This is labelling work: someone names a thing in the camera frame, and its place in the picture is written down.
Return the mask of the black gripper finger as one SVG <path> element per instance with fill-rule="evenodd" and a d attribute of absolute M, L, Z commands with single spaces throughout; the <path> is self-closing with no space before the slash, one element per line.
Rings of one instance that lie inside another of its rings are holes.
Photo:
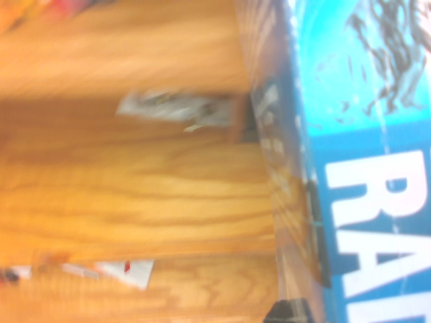
<path fill-rule="evenodd" d="M 304 298 L 283 299 L 274 303 L 265 323 L 313 323 L 314 318 Z"/>

